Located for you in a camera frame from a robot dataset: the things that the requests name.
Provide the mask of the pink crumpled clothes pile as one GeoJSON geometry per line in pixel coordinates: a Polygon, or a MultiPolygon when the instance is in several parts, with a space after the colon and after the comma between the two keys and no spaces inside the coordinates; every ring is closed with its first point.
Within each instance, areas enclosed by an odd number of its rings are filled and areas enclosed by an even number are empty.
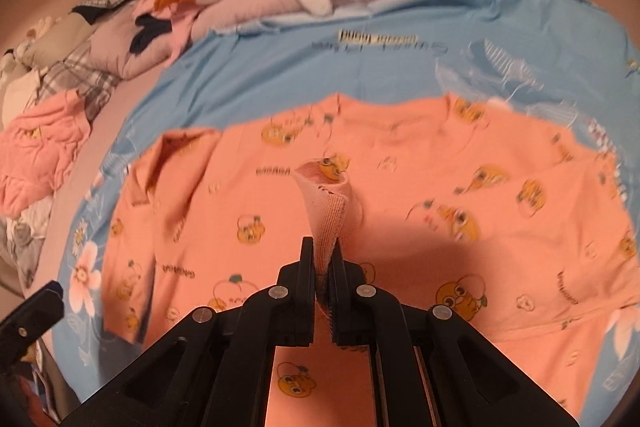
{"type": "Polygon", "coordinates": [[[63,185],[91,126],[75,90],[51,96],[1,131],[1,214],[16,219],[63,185]]]}

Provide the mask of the dark navy garment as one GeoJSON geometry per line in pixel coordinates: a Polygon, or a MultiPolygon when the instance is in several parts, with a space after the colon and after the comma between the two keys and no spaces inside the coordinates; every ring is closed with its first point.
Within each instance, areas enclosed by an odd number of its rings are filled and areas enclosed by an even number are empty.
{"type": "Polygon", "coordinates": [[[131,39],[129,52],[136,55],[141,54],[157,37],[169,34],[172,31],[171,20],[157,18],[151,13],[143,13],[137,16],[134,24],[139,30],[131,39]]]}

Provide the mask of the small plush toys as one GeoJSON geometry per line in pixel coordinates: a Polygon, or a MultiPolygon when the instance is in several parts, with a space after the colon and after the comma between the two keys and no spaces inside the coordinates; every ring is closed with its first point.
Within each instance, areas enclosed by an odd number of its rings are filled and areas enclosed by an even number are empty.
{"type": "Polygon", "coordinates": [[[11,72],[18,72],[21,69],[31,70],[34,68],[32,59],[27,57],[27,52],[35,42],[43,37],[54,25],[56,19],[52,16],[40,18],[34,26],[26,31],[26,36],[15,48],[7,49],[1,57],[1,74],[9,75],[11,72]]]}

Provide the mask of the plaid grey pillow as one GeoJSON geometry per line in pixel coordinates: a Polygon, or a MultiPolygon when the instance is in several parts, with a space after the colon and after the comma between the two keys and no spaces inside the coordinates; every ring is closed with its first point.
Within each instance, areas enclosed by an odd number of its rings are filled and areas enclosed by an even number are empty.
{"type": "Polygon", "coordinates": [[[75,90],[85,102],[85,113],[90,124],[120,83],[120,78],[97,69],[90,61],[91,43],[81,43],[64,60],[54,63],[42,76],[35,103],[46,101],[58,92],[75,90]]]}

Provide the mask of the white grey clothes heap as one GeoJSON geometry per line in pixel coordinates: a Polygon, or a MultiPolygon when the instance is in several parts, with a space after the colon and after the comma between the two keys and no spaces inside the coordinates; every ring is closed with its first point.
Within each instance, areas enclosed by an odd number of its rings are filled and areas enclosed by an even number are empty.
{"type": "Polygon", "coordinates": [[[1,218],[1,259],[16,272],[21,288],[32,286],[49,226],[53,197],[34,202],[16,219],[1,218]]]}

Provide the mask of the blue floral quilt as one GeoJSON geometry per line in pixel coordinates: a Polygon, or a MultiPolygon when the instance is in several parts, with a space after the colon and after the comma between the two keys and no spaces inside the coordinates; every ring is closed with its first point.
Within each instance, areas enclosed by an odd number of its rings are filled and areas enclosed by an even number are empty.
{"type": "MultiPolygon", "coordinates": [[[[101,113],[74,177],[78,210],[58,279],[66,315],[56,363],[79,399],[137,358],[103,324],[102,263],[127,170],[164,132],[226,130],[341,93],[372,105],[452,94],[567,127],[611,153],[639,261],[639,53],[615,20],[586,0],[382,0],[327,20],[269,17],[211,34],[165,72],[124,84],[101,113]]],[[[584,406],[603,424],[639,367],[639,329],[619,355],[606,335],[584,406]]]]}

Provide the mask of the beige pillow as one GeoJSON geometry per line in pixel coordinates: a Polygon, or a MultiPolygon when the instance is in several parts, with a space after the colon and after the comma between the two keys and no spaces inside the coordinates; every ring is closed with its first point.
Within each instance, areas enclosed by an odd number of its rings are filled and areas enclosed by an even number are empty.
{"type": "Polygon", "coordinates": [[[85,42],[94,27],[85,17],[71,12],[52,25],[42,36],[29,43],[21,61],[29,68],[43,69],[61,62],[85,42]]]}

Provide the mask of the pink garment on pillow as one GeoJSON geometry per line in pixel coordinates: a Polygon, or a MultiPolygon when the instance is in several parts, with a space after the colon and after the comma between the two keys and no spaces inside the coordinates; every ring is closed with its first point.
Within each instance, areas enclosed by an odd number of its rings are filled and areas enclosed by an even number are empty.
{"type": "Polygon", "coordinates": [[[143,13],[151,13],[157,18],[171,20],[172,31],[154,39],[150,45],[136,57],[154,58],[157,63],[166,66],[172,64],[188,46],[191,28],[201,7],[193,0],[140,0],[134,7],[132,18],[143,13]]]}

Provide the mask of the white folded cloth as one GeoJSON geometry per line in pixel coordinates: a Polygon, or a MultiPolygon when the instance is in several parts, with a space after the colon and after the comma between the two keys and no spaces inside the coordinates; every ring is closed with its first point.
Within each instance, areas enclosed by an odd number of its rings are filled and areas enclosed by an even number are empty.
{"type": "Polygon", "coordinates": [[[37,98],[40,88],[40,72],[31,69],[22,72],[20,68],[1,76],[1,128],[17,116],[22,115],[37,98]]]}

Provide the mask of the orange cartoon print shirt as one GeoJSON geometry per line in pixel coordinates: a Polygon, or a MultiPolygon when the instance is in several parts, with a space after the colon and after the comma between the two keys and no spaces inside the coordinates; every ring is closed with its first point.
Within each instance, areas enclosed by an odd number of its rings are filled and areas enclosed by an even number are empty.
{"type": "Polygon", "coordinates": [[[335,93],[226,130],[162,133],[127,170],[103,324],[149,346],[189,311],[242,306],[334,246],[402,303],[444,306],[578,414],[606,335],[639,329],[639,261],[614,156],[567,127],[448,94],[335,93]]]}

